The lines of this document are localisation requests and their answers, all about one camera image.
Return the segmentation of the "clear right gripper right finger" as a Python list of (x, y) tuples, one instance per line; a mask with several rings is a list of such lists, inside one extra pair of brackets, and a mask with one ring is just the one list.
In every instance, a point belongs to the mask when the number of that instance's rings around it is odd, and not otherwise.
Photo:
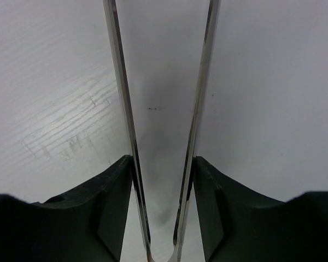
[(197, 77), (195, 92), (194, 111), (192, 114), (191, 126), (188, 137), (188, 145), (185, 155), (183, 179), (180, 188), (179, 206), (173, 233), (173, 254), (169, 261), (181, 261), (188, 210), (190, 205), (190, 195), (193, 185), (194, 164), (196, 157), (196, 147), (200, 136), (201, 120), (204, 109), (204, 101), (209, 78), (210, 65), (214, 48), (214, 38), (218, 24), (219, 10), (221, 2), (210, 0), (207, 12), (207, 21), (204, 32), (204, 40), (200, 59), (200, 67)]

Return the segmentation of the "clear right gripper left finger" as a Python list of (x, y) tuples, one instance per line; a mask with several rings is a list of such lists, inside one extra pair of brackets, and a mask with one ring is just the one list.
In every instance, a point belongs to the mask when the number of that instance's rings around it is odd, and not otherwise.
[(130, 153), (133, 158), (131, 168), (132, 181), (137, 200), (137, 209), (142, 231), (143, 245), (146, 253), (146, 261), (153, 261), (151, 253), (151, 236), (148, 223), (147, 207), (143, 189), (142, 172), (138, 153), (137, 137), (134, 126), (133, 111), (128, 85), (128, 77), (125, 65), (124, 50), (122, 46), (118, 9), (116, 1), (106, 0), (103, 2), (104, 13), (107, 21), (107, 29), (112, 50), (113, 65), (119, 97), (124, 115), (127, 136), (129, 140)]

